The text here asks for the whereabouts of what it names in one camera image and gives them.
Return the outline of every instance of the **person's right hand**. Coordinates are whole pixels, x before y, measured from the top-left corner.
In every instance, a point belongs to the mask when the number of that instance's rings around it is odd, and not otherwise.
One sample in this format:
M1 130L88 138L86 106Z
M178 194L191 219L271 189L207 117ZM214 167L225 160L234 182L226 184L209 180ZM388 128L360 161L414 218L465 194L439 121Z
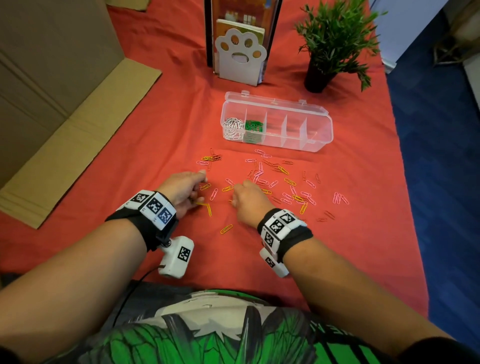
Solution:
M237 209L238 220L255 229L265 214L275 208L260 187L250 180L234 186L232 205Z

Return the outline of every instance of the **table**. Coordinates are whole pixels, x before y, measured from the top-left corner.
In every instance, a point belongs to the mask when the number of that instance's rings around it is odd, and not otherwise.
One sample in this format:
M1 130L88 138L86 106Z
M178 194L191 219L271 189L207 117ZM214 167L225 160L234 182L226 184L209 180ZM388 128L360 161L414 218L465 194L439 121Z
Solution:
M210 148L223 159L212 165L209 181L242 181L244 162L255 146L224 140L219 123L227 91L288 100L305 99L325 107L334 121L334 140L318 153L266 147L276 160L294 161L301 172L320 175L313 193L317 206L303 215L315 236L422 315L428 294L410 211L402 156L380 57L368 59L372 87L360 92L356 75L339 74L322 94L303 87L308 54L298 54L302 39L293 24L303 19L302 1L285 0L264 83L251 87L222 80L206 67L203 2L152 1L146 13L109 8L127 57L159 68L163 75L120 127L39 230L0 215L0 270L25 273L98 226L140 189L154 189L171 173L196 170ZM274 194L288 191L281 181ZM333 205L334 192L350 204ZM280 279L260 259L260 239L236 221L227 193L212 202L211 218L199 208L176 231L195 242L182 280L153 273L152 281L220 288L279 297L306 308L292 278ZM298 213L300 205L291 206ZM336 219L316 222L324 210ZM220 230L232 223L224 235ZM139 278L161 259L150 253Z

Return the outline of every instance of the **artificial plant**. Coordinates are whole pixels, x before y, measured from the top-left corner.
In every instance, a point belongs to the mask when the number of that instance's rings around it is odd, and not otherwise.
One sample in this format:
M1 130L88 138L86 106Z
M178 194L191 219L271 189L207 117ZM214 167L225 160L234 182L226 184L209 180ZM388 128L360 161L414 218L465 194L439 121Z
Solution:
M367 0L336 0L333 4L320 0L316 14L305 5L307 19L295 25L305 44L299 49L310 54L311 62L325 75L356 73L361 90L371 86L368 66L358 57L365 49L372 55L379 52L373 24L378 12L365 10Z

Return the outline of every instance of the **person's right arm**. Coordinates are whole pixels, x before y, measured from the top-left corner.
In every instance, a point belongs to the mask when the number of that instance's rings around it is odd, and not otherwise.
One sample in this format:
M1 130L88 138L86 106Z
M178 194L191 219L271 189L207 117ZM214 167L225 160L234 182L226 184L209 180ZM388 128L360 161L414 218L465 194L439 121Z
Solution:
M253 228L275 208L248 180L235 185L232 203ZM389 355L425 338L450 338L316 238L290 248L283 262L312 311Z

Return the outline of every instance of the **person's left arm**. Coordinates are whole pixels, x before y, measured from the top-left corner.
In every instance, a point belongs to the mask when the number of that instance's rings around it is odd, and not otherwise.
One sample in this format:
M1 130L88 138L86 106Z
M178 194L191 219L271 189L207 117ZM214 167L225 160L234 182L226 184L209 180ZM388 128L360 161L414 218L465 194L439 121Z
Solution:
M205 171L174 174L158 191L181 218L203 181ZM27 363L69 349L101 327L146 253L129 220L103 223L0 291L0 346Z

